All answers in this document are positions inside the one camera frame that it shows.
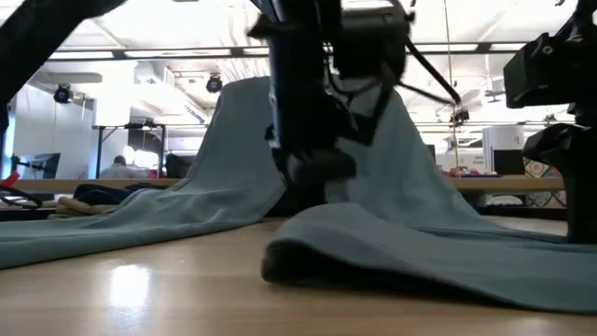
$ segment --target gray cloth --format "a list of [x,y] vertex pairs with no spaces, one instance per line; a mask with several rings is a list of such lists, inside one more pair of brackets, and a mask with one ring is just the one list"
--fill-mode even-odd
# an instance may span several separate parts
[[[141,190],[109,217],[3,223],[0,267],[80,256],[260,220],[285,188],[264,129],[269,80],[229,84],[187,179]],[[355,101],[367,113],[376,92]],[[266,281],[384,285],[489,298],[523,308],[597,313],[597,246],[483,220],[435,169],[396,94],[371,148],[350,142],[358,178],[328,186],[331,204],[289,220],[268,246]]]

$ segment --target red object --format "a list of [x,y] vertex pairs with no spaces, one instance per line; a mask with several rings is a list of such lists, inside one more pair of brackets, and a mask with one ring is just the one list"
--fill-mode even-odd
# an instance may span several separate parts
[[14,172],[6,180],[0,182],[0,185],[5,187],[12,187],[12,185],[14,185],[20,177],[21,175],[19,173]]

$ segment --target ceiling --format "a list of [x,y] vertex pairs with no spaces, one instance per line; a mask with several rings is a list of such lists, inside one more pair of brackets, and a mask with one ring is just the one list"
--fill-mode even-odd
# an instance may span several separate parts
[[[0,0],[0,18],[7,17],[19,0]],[[409,7],[410,0],[401,0]],[[566,0],[418,0],[413,10],[417,20],[412,39],[423,42],[530,41],[543,32],[555,33],[572,13],[576,1]],[[386,6],[382,0],[345,0],[351,7]],[[63,49],[152,49],[261,46],[245,32],[258,12],[248,0],[128,0],[125,5],[101,18],[85,21],[63,44]],[[511,55],[448,55],[427,59],[471,106],[471,119],[541,120],[562,106],[508,110],[504,99],[485,97],[486,90],[500,91],[502,69]],[[213,108],[217,94],[208,93],[205,82],[218,73],[224,82],[266,76],[267,59],[198,60],[155,62],[156,68],[169,67],[178,77],[176,85],[204,108]],[[403,81],[447,96],[438,84],[412,59]],[[399,90],[415,121],[437,121],[451,112],[438,103],[415,93]]]

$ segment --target beige cloth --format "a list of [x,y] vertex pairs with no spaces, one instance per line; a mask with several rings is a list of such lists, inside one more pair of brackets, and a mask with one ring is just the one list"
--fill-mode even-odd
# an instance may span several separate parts
[[72,198],[61,197],[56,206],[56,213],[50,215],[48,219],[107,216],[117,208],[118,205],[89,205]]

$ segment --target wooden table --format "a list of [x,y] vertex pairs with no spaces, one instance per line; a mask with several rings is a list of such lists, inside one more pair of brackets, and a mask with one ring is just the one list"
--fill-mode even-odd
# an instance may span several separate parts
[[[520,192],[562,190],[560,178],[449,178],[460,191],[485,192]],[[111,188],[124,188],[135,183],[152,183],[160,186],[172,186],[177,179],[102,179],[102,180],[19,180],[15,188],[25,191],[71,193],[80,184],[100,184]]]
[[[529,221],[529,229],[538,221]],[[2,336],[580,336],[597,318],[396,294],[264,283],[277,228],[237,231],[0,272]],[[561,231],[560,223],[543,228]]]

